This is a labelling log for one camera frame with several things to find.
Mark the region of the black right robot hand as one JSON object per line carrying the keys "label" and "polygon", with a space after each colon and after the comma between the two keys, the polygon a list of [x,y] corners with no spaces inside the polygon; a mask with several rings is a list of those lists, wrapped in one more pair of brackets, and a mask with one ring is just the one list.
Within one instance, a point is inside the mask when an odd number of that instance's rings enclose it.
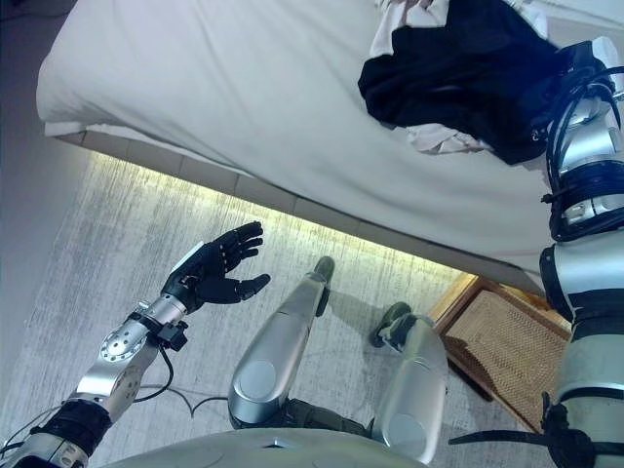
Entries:
{"label": "black right robot hand", "polygon": [[557,50],[557,56],[563,70],[588,69],[591,75],[623,65],[614,41],[607,36],[563,47]]}

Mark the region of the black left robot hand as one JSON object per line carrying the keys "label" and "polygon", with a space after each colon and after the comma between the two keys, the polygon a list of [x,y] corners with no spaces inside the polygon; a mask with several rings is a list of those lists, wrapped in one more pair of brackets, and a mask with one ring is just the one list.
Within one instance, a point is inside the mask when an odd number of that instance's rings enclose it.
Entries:
{"label": "black left robot hand", "polygon": [[170,273],[162,295],[180,301],[188,313],[204,304],[234,304],[250,299],[270,282],[268,274],[248,280],[229,278],[245,259],[258,255],[263,229],[253,221],[232,229],[209,243],[203,243]]}

